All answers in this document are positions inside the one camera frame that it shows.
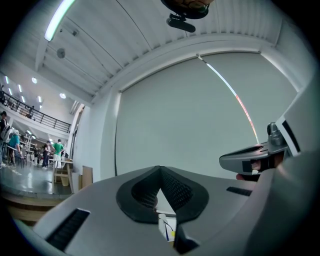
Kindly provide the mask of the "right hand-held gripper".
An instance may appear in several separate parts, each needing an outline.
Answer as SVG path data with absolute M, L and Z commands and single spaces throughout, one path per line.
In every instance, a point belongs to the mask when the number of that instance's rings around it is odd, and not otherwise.
M 320 79 L 313 79 L 280 118 L 268 125 L 268 153 L 295 157 L 320 150 Z

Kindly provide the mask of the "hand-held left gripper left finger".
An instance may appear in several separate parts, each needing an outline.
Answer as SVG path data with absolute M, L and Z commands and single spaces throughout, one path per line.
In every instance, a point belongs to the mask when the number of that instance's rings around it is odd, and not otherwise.
M 150 167 L 95 182 L 48 211 L 34 226 L 44 240 L 78 210 L 86 219 L 63 250 L 69 256 L 179 256 L 156 224 L 135 222 L 119 208 L 118 189 Z

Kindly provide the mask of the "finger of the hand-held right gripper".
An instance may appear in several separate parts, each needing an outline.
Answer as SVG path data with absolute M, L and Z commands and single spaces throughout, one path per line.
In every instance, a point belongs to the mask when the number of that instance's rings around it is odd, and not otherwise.
M 255 144 L 225 155 L 219 158 L 220 166 L 228 171 L 241 175 L 258 175 L 262 172 L 260 169 L 252 168 L 252 164 L 269 157 L 268 142 Z

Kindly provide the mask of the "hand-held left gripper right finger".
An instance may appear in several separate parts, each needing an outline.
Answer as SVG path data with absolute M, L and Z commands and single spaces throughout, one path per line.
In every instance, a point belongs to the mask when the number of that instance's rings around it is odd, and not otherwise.
M 224 228 L 248 200 L 256 182 L 159 168 L 159 212 L 175 219 L 174 248 L 187 253 Z

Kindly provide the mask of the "person's right hand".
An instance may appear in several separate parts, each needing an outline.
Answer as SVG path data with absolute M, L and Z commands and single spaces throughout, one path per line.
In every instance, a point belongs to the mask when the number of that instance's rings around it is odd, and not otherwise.
M 284 151 L 278 152 L 277 154 L 273 155 L 273 162 L 274 162 L 274 167 L 275 168 L 283 162 L 284 155 L 285 155 Z

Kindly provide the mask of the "leaning wood board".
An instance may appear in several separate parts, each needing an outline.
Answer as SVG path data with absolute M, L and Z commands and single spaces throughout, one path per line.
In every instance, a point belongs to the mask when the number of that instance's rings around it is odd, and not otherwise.
M 82 166 L 82 188 L 90 186 L 93 183 L 93 168 Z

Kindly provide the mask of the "light wooden table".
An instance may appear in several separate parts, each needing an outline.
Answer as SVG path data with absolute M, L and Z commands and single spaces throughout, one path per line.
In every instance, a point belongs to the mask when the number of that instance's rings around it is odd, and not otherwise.
M 61 181 L 62 185 L 69 186 L 71 191 L 73 191 L 73 180 L 72 180 L 72 160 L 52 160 L 53 171 L 52 171 L 52 183 Z

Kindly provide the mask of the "grey roller blind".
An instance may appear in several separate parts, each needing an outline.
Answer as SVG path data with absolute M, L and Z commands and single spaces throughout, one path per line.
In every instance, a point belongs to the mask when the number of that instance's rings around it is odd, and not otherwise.
M 167 166 L 232 179 L 220 156 L 254 145 L 238 95 L 208 62 L 159 71 L 120 96 L 115 136 L 118 175 Z
M 206 55 L 209 63 L 244 104 L 257 138 L 267 140 L 267 125 L 277 121 L 297 95 L 289 80 L 266 58 L 253 52 Z

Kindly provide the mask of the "wooden step platform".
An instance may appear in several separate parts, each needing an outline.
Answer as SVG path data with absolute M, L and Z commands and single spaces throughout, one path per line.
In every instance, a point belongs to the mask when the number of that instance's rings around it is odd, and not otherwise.
M 4 187 L 0 199 L 4 201 L 11 216 L 29 227 L 35 224 L 52 208 L 68 199 L 72 193 L 37 193 Z

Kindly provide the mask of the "black balcony railing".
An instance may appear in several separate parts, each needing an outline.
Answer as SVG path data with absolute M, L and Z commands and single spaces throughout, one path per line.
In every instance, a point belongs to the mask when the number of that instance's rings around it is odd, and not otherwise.
M 27 119 L 33 120 L 37 123 L 43 124 L 47 127 L 56 129 L 61 132 L 70 132 L 71 124 L 44 114 L 36 110 L 32 106 L 30 107 L 20 100 L 15 99 L 5 92 L 0 92 L 0 103 L 5 107 L 8 107 L 10 110 L 26 117 Z

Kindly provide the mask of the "long ceiling tube lamp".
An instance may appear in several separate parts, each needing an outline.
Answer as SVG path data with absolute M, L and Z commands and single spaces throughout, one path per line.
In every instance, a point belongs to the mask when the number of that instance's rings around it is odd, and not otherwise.
M 75 1 L 76 0 L 62 0 L 59 4 L 44 33 L 44 39 L 46 41 L 50 42 L 53 39 L 62 19 Z

